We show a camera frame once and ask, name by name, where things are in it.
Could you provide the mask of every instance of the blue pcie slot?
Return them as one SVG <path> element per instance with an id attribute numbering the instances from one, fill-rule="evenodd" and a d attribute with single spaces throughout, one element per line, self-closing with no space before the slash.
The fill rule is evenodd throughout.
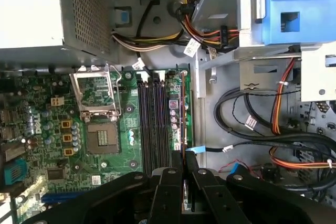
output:
<path id="1" fill-rule="evenodd" d="M 74 199 L 83 193 L 85 193 L 85 191 L 77 191 L 74 193 L 60 193 L 60 194 L 47 193 L 41 197 L 41 202 L 47 204 L 63 203 L 67 200 Z"/>

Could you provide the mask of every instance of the circular hole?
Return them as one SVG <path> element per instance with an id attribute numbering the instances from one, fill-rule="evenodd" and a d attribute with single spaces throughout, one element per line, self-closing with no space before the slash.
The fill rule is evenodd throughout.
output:
<path id="1" fill-rule="evenodd" d="M 332 131 L 336 131 L 336 124 L 332 123 L 332 122 L 329 122 L 327 123 L 327 128 L 332 130 Z"/>
<path id="2" fill-rule="evenodd" d="M 159 16 L 155 16 L 153 18 L 153 22 L 154 22 L 154 24 L 159 24 L 159 23 L 161 23 L 161 18 Z"/>

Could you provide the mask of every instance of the blue port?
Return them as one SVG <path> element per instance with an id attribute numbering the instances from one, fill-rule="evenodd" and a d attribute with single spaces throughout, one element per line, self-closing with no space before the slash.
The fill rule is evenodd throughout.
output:
<path id="1" fill-rule="evenodd" d="M 266 0 L 265 45 L 336 40 L 336 0 Z"/>
<path id="2" fill-rule="evenodd" d="M 22 181 L 27 175 L 27 163 L 22 158 L 16 159 L 4 167 L 5 184 L 12 185 Z"/>

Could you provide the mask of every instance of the chip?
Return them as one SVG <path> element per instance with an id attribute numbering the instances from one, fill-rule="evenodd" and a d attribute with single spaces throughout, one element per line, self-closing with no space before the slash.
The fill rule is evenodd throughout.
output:
<path id="1" fill-rule="evenodd" d="M 70 149 L 70 148 L 64 149 L 65 156 L 72 156 L 73 154 L 74 154 L 73 149 Z"/>
<path id="2" fill-rule="evenodd" d="M 59 180 L 65 178 L 65 171 L 63 168 L 47 169 L 48 180 Z"/>
<path id="3" fill-rule="evenodd" d="M 71 125 L 72 125 L 71 120 L 66 120 L 66 121 L 61 122 L 62 129 L 68 129 L 71 127 Z"/>
<path id="4" fill-rule="evenodd" d="M 71 142 L 72 136 L 70 134 L 63 135 L 63 142 Z"/>

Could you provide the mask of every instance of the expansion slot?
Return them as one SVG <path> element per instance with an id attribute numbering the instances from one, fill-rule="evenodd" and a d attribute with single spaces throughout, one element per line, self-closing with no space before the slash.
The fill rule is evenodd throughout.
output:
<path id="1" fill-rule="evenodd" d="M 157 167 L 169 166 L 169 123 L 166 87 L 161 82 L 153 84 L 154 134 L 156 136 Z"/>
<path id="2" fill-rule="evenodd" d="M 139 114 L 140 114 L 140 133 L 141 133 L 141 151 L 143 160 L 143 171 L 147 175 L 151 175 L 154 170 L 154 160 L 152 157 L 152 141 L 151 141 L 151 90 L 147 83 L 138 84 L 139 97 Z"/>

